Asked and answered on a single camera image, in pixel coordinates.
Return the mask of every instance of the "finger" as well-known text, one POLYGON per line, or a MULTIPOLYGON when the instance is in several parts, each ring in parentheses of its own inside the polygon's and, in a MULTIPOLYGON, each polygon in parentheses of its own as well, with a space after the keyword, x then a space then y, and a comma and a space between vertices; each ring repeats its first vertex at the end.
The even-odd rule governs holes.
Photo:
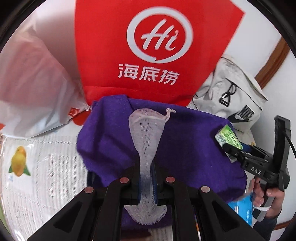
POLYGON ((255 183, 255 187, 253 189, 253 192, 259 196, 259 197, 263 197, 264 196, 264 191, 262 190, 261 186, 259 183, 255 183))
POLYGON ((284 198, 285 193, 279 190, 278 188, 269 188, 266 191, 267 196, 276 197, 276 198, 284 198))
POLYGON ((253 178, 249 183, 249 189, 248 192, 251 192, 255 187, 255 179, 253 178))
POLYGON ((262 197, 255 197, 254 198, 254 201, 257 202, 257 203, 259 203, 259 204, 263 204, 264 203, 264 198, 262 198, 262 197))
POLYGON ((258 203, 258 202, 256 202, 256 201, 253 201, 253 205, 254 205, 255 207, 260 207, 260 206, 261 206, 261 204, 258 203))
POLYGON ((255 177, 255 182, 256 182, 256 183, 259 183, 260 180, 261 180, 261 178, 259 178, 259 177, 255 177))

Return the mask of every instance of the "hi logo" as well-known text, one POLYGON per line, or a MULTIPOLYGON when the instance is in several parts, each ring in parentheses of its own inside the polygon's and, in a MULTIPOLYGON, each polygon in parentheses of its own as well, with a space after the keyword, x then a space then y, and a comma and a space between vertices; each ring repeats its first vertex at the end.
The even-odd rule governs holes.
POLYGON ((179 59, 189 50, 193 41, 193 29, 187 17, 179 11, 169 7, 151 7, 141 11, 131 20, 126 38, 131 51, 140 59, 163 64, 179 59), (161 20, 155 21, 152 16, 158 16, 161 20), (146 19, 154 25, 143 30, 139 25, 146 19), (137 31, 146 32, 139 34, 137 39, 137 31), (147 54, 145 50, 149 47, 159 50, 153 52, 157 56, 147 54))

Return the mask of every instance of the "nike logo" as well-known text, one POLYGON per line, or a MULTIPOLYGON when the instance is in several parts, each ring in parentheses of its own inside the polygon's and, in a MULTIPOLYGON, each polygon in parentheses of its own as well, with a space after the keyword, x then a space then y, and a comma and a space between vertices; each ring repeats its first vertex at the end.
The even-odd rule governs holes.
POLYGON ((254 111, 245 105, 241 111, 230 115, 227 119, 232 123, 249 122, 253 114, 254 111))

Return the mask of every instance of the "white plastic bag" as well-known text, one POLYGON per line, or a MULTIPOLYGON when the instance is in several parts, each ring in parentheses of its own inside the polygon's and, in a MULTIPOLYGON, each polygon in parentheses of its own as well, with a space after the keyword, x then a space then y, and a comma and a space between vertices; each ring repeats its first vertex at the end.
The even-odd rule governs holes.
POLYGON ((0 53, 0 133, 33 137, 86 109, 79 87, 37 37, 30 16, 0 53))

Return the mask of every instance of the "human hand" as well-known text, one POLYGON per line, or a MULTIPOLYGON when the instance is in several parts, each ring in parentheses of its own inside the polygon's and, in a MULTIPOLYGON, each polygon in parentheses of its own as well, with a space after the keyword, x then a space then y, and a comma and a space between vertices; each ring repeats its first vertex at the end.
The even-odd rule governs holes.
MULTIPOLYGON (((253 179, 252 185, 254 185, 253 204, 256 207, 260 207, 264 203, 264 191, 260 186, 260 178, 256 177, 255 180, 253 179)), ((274 197, 274 201, 265 215, 268 218, 272 218, 280 213, 285 198, 285 192, 282 192, 278 188, 269 188, 267 189, 266 194, 269 197, 274 197)))

